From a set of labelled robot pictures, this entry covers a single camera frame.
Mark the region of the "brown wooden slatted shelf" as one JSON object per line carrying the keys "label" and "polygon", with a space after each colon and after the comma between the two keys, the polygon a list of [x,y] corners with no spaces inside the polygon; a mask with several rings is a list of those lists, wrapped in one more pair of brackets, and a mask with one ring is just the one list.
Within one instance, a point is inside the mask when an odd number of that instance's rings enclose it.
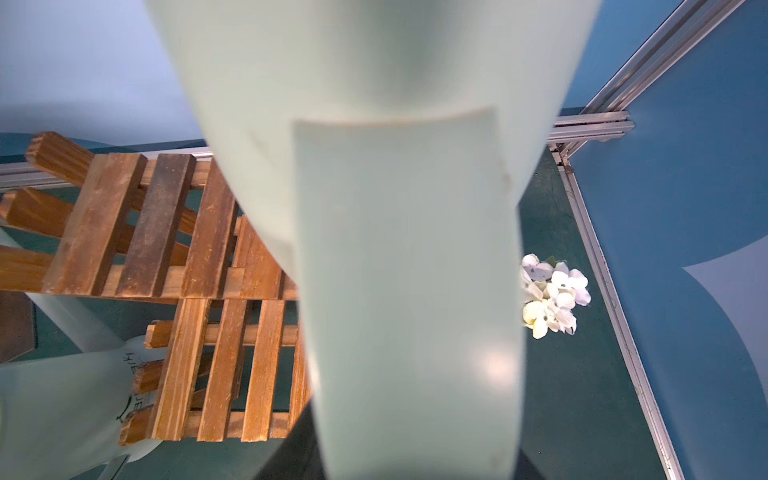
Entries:
{"label": "brown wooden slatted shelf", "polygon": [[1,223],[57,250],[1,250],[9,292],[171,303],[146,331],[162,360],[133,390],[156,402],[128,415],[119,442],[283,439],[309,397],[302,335],[285,322],[298,297],[209,156],[94,154],[37,134],[22,164],[78,188],[74,202],[25,187],[1,198]]}

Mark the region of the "mint green watering can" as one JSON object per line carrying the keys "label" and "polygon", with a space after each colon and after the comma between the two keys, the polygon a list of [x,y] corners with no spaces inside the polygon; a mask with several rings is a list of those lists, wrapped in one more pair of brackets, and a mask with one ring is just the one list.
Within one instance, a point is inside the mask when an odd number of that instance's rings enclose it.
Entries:
{"label": "mint green watering can", "polygon": [[296,282],[330,479],[509,479],[517,205],[597,1],[150,1],[200,129]]}

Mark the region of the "pale blue watering can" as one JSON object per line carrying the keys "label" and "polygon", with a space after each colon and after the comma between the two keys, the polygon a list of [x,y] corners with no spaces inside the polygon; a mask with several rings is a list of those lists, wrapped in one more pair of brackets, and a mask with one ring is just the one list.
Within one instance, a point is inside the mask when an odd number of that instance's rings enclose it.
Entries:
{"label": "pale blue watering can", "polygon": [[1,476],[71,479],[101,466],[102,478],[114,479],[160,444],[119,438],[129,415],[155,401],[133,393],[135,374],[166,351],[145,348],[143,337],[120,339],[72,297],[29,297],[80,351],[2,365]]}

